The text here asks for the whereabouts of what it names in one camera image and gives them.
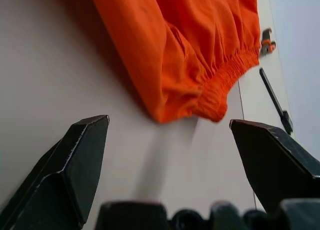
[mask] white table surface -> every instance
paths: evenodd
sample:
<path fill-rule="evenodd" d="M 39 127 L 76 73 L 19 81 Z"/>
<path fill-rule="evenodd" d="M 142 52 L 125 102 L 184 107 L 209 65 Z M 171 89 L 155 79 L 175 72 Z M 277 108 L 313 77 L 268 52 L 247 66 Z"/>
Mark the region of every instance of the white table surface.
<path fill-rule="evenodd" d="M 262 29 L 272 26 L 267 11 L 262 18 L 264 2 Z M 207 217 L 221 199 L 241 212 L 255 207 L 229 121 L 244 115 L 280 126 L 257 69 L 231 90 L 220 123 L 194 117 L 159 125 L 139 104 L 91 0 L 0 0 L 0 33 L 0 204 L 71 124 L 108 114 L 100 181 L 84 229 L 93 229 L 109 200 L 159 200 L 169 216 L 189 207 Z M 276 51 L 261 65 L 287 109 L 277 61 Z M 270 112 L 257 113 L 260 108 Z"/>

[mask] orange garment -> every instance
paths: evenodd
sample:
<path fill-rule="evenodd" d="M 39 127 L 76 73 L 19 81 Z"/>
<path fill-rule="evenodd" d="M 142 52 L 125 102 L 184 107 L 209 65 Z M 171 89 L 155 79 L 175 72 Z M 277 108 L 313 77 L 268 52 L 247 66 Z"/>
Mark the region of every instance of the orange garment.
<path fill-rule="evenodd" d="M 94 0 L 150 114 L 160 123 L 227 111 L 259 64 L 257 0 Z"/>

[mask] orange-black clip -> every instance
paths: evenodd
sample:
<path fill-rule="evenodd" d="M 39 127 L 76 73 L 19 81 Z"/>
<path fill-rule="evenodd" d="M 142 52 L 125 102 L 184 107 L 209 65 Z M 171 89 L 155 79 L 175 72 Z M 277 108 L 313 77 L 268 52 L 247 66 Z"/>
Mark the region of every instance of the orange-black clip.
<path fill-rule="evenodd" d="M 267 54 L 271 54 L 276 49 L 276 42 L 271 41 L 270 35 L 271 28 L 267 28 L 262 32 L 260 57 L 264 57 Z"/>

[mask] elastic cuff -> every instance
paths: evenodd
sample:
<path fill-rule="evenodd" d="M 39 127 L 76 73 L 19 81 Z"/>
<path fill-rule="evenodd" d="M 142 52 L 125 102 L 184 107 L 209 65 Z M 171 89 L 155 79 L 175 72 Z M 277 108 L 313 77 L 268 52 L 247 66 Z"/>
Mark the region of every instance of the elastic cuff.
<path fill-rule="evenodd" d="M 259 64 L 259 51 L 258 47 L 247 50 L 223 64 L 204 84 L 197 107 L 192 113 L 213 122 L 222 120 L 228 108 L 228 92 L 244 73 Z"/>

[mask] gray wall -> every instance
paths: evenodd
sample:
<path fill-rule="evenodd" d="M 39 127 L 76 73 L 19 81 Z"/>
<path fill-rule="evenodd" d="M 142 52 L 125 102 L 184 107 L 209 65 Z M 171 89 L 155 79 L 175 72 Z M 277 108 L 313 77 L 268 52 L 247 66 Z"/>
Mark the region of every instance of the gray wall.
<path fill-rule="evenodd" d="M 319 0 L 270 0 L 297 140 L 320 160 Z"/>

